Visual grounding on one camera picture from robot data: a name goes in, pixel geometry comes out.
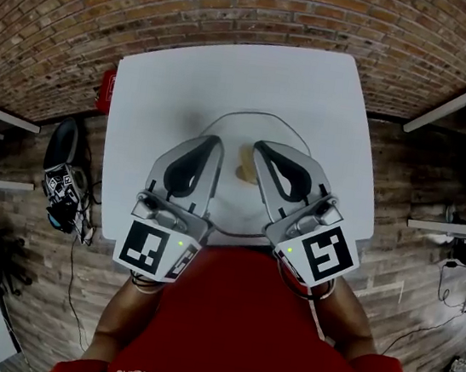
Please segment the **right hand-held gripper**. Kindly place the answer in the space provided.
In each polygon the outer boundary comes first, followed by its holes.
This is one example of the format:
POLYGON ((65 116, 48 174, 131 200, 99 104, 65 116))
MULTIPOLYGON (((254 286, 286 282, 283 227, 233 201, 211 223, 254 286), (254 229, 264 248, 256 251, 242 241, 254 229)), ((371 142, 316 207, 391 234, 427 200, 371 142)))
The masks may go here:
POLYGON ((259 140, 253 152, 262 201, 273 222, 264 234, 279 263, 306 287, 332 285, 351 272, 356 242, 337 199, 328 196, 331 184, 320 164, 272 141, 259 140))

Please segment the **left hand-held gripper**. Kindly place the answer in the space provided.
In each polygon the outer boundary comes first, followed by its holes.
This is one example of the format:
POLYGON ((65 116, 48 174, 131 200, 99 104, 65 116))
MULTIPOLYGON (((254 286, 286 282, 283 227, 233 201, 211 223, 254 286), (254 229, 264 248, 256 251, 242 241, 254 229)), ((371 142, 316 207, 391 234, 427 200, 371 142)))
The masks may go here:
POLYGON ((206 215, 223 155, 221 139, 208 135, 184 141, 159 157, 113 259, 153 281, 179 278, 210 234, 210 221, 200 217, 206 215))

